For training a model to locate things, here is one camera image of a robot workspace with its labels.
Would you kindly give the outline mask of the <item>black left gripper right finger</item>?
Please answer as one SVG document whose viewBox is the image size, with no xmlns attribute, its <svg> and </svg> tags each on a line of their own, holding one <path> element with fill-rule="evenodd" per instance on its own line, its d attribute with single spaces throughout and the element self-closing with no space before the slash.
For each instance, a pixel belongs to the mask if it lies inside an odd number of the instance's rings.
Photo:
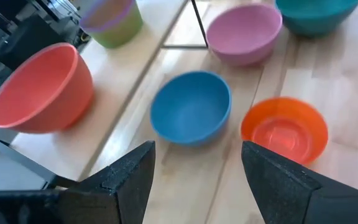
<svg viewBox="0 0 358 224">
<path fill-rule="evenodd" d="M 242 143 L 247 182 L 265 223 L 358 224 L 358 190 L 252 141 Z"/>
</svg>

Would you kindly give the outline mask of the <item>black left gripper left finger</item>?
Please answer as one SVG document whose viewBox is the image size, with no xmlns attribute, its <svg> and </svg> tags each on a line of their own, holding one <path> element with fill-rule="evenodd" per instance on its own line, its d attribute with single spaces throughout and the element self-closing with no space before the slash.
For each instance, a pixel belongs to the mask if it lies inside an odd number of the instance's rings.
<svg viewBox="0 0 358 224">
<path fill-rule="evenodd" d="M 154 169 L 146 141 L 65 190 L 0 191 L 0 223 L 142 223 Z"/>
</svg>

